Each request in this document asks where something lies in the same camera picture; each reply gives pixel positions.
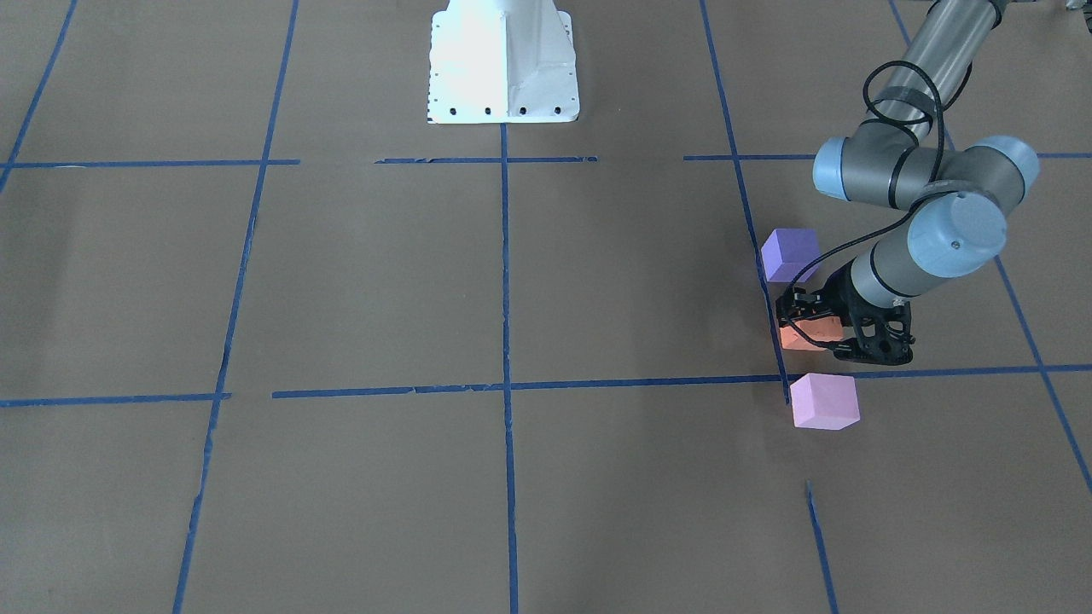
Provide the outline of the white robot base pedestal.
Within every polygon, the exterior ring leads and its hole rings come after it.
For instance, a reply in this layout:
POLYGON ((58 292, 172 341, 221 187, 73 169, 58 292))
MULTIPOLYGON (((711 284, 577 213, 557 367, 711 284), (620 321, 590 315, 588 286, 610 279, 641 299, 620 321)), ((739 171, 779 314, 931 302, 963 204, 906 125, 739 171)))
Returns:
POLYGON ((554 1, 450 1, 430 34, 429 123, 580 117, 573 23, 554 1))

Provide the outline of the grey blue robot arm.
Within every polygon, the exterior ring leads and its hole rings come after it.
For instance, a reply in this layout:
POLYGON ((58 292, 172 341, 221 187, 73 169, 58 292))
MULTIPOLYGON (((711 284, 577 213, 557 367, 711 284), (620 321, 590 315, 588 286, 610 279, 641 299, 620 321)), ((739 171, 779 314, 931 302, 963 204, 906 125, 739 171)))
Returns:
POLYGON ((1006 1, 931 3, 904 55, 863 81, 866 113, 853 135, 827 140, 816 152, 820 194, 889 206, 901 217, 851 240, 866 252, 822 288, 787 285, 776 304, 780 327, 802 334, 805 321, 835 317, 848 330, 843 341, 806 334, 808 345, 832 352, 912 345, 912 302, 1002 251, 1008 217, 1038 178, 1037 152, 1013 135, 949 147, 947 115, 1007 8, 1006 1))

